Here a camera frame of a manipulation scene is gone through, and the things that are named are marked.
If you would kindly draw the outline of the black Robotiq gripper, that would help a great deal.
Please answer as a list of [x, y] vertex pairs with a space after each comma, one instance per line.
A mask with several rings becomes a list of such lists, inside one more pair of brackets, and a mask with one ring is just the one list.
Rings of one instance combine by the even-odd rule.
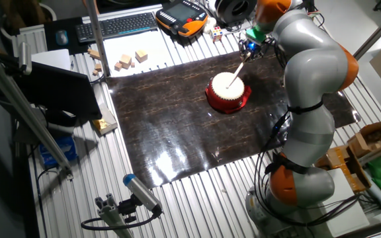
[[251, 39], [240, 40], [238, 46], [241, 61], [249, 63], [264, 56], [262, 46]]

